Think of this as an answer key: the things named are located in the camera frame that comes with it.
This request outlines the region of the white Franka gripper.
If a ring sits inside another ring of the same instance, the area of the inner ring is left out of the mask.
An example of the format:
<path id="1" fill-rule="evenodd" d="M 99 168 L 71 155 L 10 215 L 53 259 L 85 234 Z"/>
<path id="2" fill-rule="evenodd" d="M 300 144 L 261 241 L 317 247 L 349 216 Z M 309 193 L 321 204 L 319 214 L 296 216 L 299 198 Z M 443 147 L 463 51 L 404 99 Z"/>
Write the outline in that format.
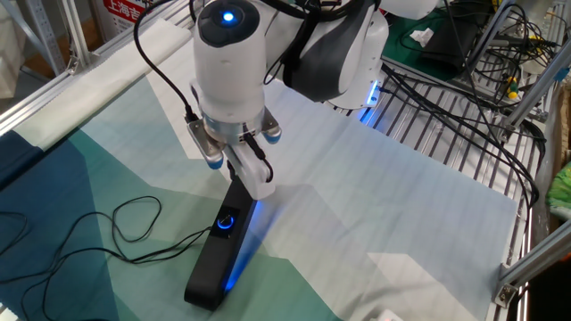
<path id="1" fill-rule="evenodd" d="M 269 167 L 255 155 L 249 145 L 230 144 L 223 152 L 228 158 L 230 179 L 235 181 L 239 177 L 254 200 L 262 200 L 275 192 L 275 184 L 267 181 L 270 174 Z"/>

